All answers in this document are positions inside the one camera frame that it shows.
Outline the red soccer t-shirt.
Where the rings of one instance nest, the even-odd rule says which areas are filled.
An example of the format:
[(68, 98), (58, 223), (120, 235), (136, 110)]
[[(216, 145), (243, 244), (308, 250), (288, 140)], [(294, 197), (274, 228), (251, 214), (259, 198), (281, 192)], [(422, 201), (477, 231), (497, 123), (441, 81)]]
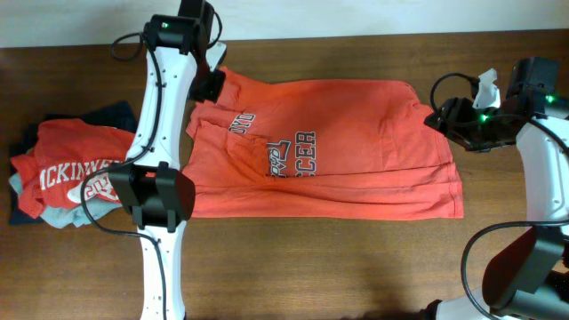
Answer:
[(267, 84), (228, 71), (193, 110), (198, 218), (459, 219), (462, 183), (428, 106), (394, 80)]

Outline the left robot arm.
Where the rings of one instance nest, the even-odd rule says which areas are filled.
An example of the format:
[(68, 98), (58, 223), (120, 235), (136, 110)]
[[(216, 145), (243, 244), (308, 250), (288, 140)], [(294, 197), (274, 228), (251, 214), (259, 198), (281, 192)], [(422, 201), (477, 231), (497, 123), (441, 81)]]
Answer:
[(220, 24), (208, 2), (183, 1), (173, 16), (153, 15), (140, 34), (147, 49), (140, 121), (124, 163), (108, 177), (140, 239), (144, 320), (186, 316), (181, 247), (196, 189), (180, 170), (180, 135), (188, 100), (220, 96), (227, 46), (211, 37)]

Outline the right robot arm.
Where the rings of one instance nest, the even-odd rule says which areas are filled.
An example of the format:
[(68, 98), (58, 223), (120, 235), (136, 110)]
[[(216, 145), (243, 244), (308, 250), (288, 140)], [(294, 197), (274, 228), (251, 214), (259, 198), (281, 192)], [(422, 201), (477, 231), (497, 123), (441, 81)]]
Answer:
[[(514, 146), (525, 174), (525, 220), (478, 231), (461, 255), (464, 296), (435, 300), (423, 319), (566, 319), (568, 274), (555, 269), (568, 261), (568, 99), (557, 94), (559, 65), (531, 57), (512, 69), (504, 98), (490, 69), (469, 77), (470, 98), (434, 106), (424, 124), (469, 152)], [(482, 286), (473, 291), (467, 276), (475, 242), (493, 231), (523, 228), (524, 234), (488, 263)]]

